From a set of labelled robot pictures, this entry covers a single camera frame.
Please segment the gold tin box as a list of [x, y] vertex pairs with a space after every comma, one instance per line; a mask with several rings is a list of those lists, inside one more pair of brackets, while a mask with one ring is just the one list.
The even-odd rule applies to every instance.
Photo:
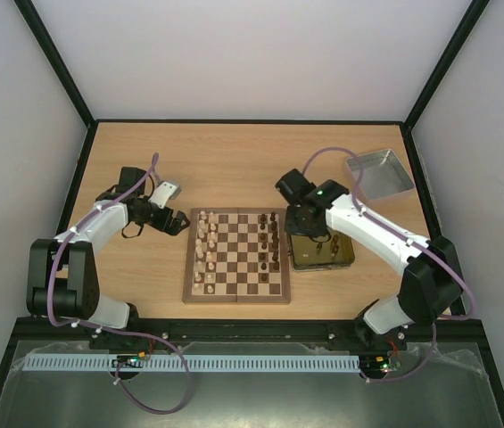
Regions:
[[349, 268], [355, 261], [349, 236], [329, 230], [325, 237], [288, 237], [292, 269], [296, 272]]

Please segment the silver tin lid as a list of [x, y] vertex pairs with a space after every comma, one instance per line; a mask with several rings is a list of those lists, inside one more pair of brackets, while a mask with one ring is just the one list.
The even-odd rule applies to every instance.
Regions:
[[392, 199], [413, 191], [416, 186], [393, 149], [381, 149], [350, 157], [346, 169], [359, 181], [357, 197], [365, 202]]

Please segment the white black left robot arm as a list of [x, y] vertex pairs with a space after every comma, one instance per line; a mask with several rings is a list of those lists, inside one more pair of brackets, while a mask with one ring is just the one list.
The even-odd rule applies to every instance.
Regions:
[[76, 225], [49, 239], [37, 239], [29, 250], [26, 304], [33, 316], [56, 327], [86, 326], [123, 332], [136, 308], [101, 293], [95, 256], [114, 235], [125, 236], [134, 224], [175, 236], [190, 222], [168, 202], [181, 187], [161, 180], [154, 169], [124, 167], [119, 181], [99, 194], [92, 209]]

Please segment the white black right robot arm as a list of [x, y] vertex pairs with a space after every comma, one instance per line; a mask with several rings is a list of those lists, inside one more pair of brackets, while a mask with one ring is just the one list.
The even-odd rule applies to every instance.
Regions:
[[285, 231], [315, 240], [331, 231], [347, 235], [401, 276], [397, 294], [376, 300], [355, 318], [357, 343], [368, 350], [404, 325], [431, 325], [465, 290], [455, 246], [440, 236], [430, 240], [384, 218], [353, 190], [334, 180], [316, 186], [292, 169], [275, 184], [288, 203]]

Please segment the wooden chess board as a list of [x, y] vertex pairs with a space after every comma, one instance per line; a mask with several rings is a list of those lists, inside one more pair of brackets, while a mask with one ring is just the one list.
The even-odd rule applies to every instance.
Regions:
[[[206, 219], [199, 212], [206, 211]], [[275, 211], [277, 221], [270, 221]], [[209, 214], [216, 222], [209, 221]], [[260, 215], [267, 230], [260, 230]], [[271, 260], [274, 252], [279, 260]], [[291, 302], [285, 210], [196, 208], [191, 210], [186, 253], [185, 304], [288, 304]]]

